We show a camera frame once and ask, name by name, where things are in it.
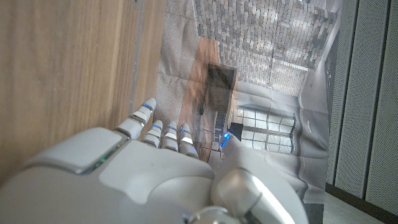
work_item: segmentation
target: wood grain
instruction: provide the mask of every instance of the wood grain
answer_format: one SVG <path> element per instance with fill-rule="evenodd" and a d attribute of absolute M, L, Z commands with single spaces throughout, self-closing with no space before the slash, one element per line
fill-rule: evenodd
<path fill-rule="evenodd" d="M 137 59 L 133 111 L 137 110 L 148 98 L 156 97 L 166 2 L 166 0 L 145 0 L 139 42 L 139 58 Z M 151 116 L 148 124 L 152 124 L 152 120 L 153 116 Z M 149 129 L 150 125 L 146 125 L 139 139 L 142 139 Z"/>
<path fill-rule="evenodd" d="M 84 129 L 113 128 L 127 117 L 139 2 L 0 2 L 0 184 L 46 147 Z M 165 10 L 165 3 L 145 3 L 150 13 L 143 27 Z M 162 19 L 156 22 L 163 27 Z M 159 58 L 162 30 L 142 31 L 143 38 L 156 34 L 140 43 L 152 49 L 140 54 L 139 63 L 147 64 Z"/>
<path fill-rule="evenodd" d="M 211 148 L 211 142 L 213 141 L 212 135 L 200 131 L 200 126 L 208 126 L 210 128 L 207 129 L 213 131 L 215 125 L 214 110 L 209 106 L 210 97 L 205 94 L 205 82 L 208 76 L 209 63 L 218 63 L 218 42 L 201 37 L 178 118 L 178 127 L 183 123 L 187 123 L 191 127 L 192 140 L 198 154 L 200 154 L 201 147 Z M 198 119 L 198 108 L 202 99 L 205 102 L 205 112 Z M 203 152 L 204 155 L 201 159 L 207 162 L 210 150 L 204 150 Z"/>

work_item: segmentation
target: floor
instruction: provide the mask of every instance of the floor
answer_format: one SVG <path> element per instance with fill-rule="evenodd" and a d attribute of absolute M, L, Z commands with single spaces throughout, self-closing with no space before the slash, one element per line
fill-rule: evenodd
<path fill-rule="evenodd" d="M 351 205 L 325 194 L 324 224 L 382 224 L 383 222 L 352 207 Z"/>

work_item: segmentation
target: robotic hand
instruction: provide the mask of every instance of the robotic hand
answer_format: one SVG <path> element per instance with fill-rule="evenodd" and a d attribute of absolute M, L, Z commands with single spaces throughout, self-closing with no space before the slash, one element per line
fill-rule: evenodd
<path fill-rule="evenodd" d="M 0 189 L 2 222 L 308 223 L 267 151 L 230 133 L 217 174 L 198 160 L 186 124 L 177 139 L 175 122 L 163 131 L 155 121 L 137 141 L 155 107 L 150 98 L 114 131 L 89 129 L 32 158 Z"/>

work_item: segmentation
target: gray wall panel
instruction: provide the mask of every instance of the gray wall panel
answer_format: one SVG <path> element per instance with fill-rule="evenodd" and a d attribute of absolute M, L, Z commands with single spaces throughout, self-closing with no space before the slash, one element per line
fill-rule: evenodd
<path fill-rule="evenodd" d="M 398 215 L 398 1 L 391 2 L 366 200 Z"/>
<path fill-rule="evenodd" d="M 388 1 L 360 0 L 335 186 L 363 197 Z"/>
<path fill-rule="evenodd" d="M 347 74 L 350 65 L 352 39 L 356 21 L 358 1 L 344 1 L 341 12 L 340 34 L 338 39 L 338 55 L 336 63 L 335 87 L 333 90 L 333 107 L 331 112 L 329 159 L 326 182 L 333 184 L 335 163 L 340 138 L 341 116 L 344 105 Z"/>

